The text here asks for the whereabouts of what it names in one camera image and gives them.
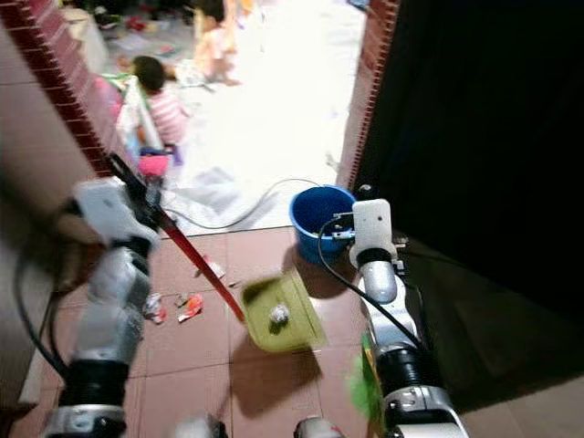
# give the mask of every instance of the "green object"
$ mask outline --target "green object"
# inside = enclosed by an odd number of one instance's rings
[[[353,370],[347,378],[347,388],[357,411],[382,428],[383,397],[371,363],[371,347],[366,335],[361,337],[361,346],[361,354],[355,358]]]
[[[317,312],[296,269],[247,286],[242,307],[249,335],[257,347],[270,352],[319,347],[327,343]],[[276,324],[272,309],[283,304],[289,310],[286,323]]]

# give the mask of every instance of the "dustpan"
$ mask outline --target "dustpan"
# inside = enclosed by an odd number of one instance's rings
[[[278,304],[286,305],[290,315],[287,324],[275,326],[270,314]],[[242,294],[242,307],[249,335],[260,349],[292,351],[327,343],[317,312],[296,269],[248,285]]]

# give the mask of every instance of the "trash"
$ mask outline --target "trash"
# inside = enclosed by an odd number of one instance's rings
[[[166,309],[162,306],[161,294],[150,294],[146,299],[142,314],[154,324],[160,325],[166,319]]]
[[[212,262],[207,254],[203,254],[203,259],[205,262],[207,262],[207,265],[209,265],[209,267],[214,272],[214,274],[217,276],[217,278],[221,278],[225,275],[225,270],[223,269],[223,267],[221,265],[219,265],[218,263]],[[197,278],[202,273],[203,272],[201,271],[201,269],[197,269],[197,272],[194,273],[194,277]]]
[[[154,51],[154,56],[156,57],[171,57],[172,55],[176,55],[181,51],[181,48],[178,46],[173,46],[171,44],[163,44],[159,46]]]
[[[270,320],[274,324],[286,324],[288,322],[288,318],[290,318],[290,310],[286,307],[285,304],[278,304],[270,313]]]
[[[139,16],[131,16],[126,20],[126,27],[130,30],[141,32],[146,28],[146,23]]]
[[[188,294],[180,294],[175,300],[174,300],[174,305],[178,308],[181,308],[182,306],[184,306],[187,301],[189,300],[189,296]]]
[[[206,82],[204,74],[194,65],[192,59],[181,59],[174,66],[174,74],[181,88],[201,87]]]
[[[194,294],[186,302],[186,312],[179,315],[179,323],[183,323],[187,319],[191,319],[203,310],[203,296],[201,294]]]

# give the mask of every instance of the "blue bucket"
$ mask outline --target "blue bucket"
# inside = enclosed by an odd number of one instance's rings
[[[313,187],[297,194],[290,203],[290,220],[296,227],[298,252],[310,263],[320,265],[318,232],[334,213],[351,212],[355,197],[334,185]],[[322,237],[322,254],[327,263],[333,263],[347,246],[347,242]]]

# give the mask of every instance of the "striped shirt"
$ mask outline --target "striped shirt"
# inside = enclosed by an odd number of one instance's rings
[[[167,89],[148,97],[150,114],[164,144],[176,144],[186,131],[188,114],[179,100]]]

